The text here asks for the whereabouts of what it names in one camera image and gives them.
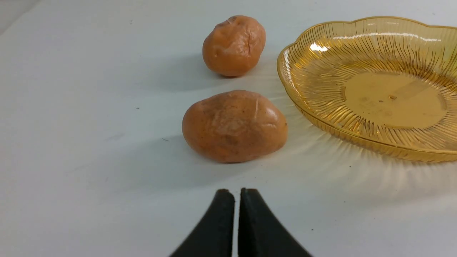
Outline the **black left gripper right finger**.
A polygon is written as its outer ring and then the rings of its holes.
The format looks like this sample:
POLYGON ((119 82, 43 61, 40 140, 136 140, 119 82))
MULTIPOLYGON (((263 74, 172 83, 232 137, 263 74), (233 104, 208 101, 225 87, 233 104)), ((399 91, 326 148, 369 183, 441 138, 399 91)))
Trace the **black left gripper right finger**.
POLYGON ((238 219, 239 257, 310 257, 276 218, 257 189, 242 188, 238 219))

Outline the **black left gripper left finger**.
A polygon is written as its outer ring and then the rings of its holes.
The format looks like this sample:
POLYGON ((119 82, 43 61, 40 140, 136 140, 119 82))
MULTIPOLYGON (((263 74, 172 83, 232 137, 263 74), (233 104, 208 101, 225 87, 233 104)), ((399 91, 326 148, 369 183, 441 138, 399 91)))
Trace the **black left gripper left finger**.
POLYGON ((170 256, 232 256, 234 214, 233 194, 227 189, 217 190, 204 216, 170 256))

